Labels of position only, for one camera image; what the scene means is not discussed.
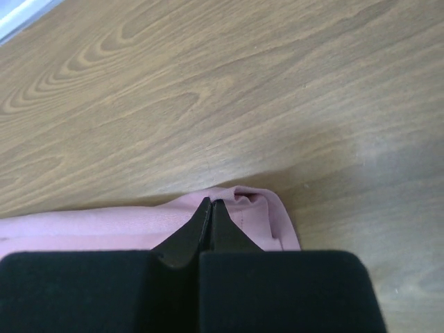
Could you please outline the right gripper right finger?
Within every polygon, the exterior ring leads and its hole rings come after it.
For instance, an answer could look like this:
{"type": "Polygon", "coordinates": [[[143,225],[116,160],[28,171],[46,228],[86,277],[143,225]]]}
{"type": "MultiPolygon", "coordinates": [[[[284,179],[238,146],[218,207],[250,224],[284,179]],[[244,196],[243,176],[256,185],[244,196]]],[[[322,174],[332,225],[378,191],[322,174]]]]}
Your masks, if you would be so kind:
{"type": "Polygon", "coordinates": [[[342,250],[264,251],[217,200],[199,258],[201,332],[385,332],[360,259],[342,250]]]}

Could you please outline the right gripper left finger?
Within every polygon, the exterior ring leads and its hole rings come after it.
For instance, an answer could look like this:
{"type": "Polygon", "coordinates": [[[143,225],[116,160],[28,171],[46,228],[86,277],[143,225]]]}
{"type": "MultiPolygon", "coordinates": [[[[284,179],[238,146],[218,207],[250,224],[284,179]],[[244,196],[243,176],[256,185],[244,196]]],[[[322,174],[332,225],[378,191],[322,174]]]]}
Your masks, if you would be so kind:
{"type": "Polygon", "coordinates": [[[15,253],[1,261],[2,332],[195,332],[212,204],[153,250],[15,253]]]}

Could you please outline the pink t shirt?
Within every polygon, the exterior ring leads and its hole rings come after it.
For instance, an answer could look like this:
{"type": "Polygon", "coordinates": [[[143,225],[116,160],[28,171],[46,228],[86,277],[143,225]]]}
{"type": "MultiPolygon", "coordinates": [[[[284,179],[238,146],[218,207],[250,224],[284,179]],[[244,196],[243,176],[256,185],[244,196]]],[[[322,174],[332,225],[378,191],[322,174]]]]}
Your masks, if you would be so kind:
{"type": "Polygon", "coordinates": [[[192,217],[204,198],[222,200],[230,218],[263,250],[300,250],[280,198],[267,189],[213,187],[154,207],[45,212],[1,220],[1,256],[38,251],[150,250],[192,217]]]}

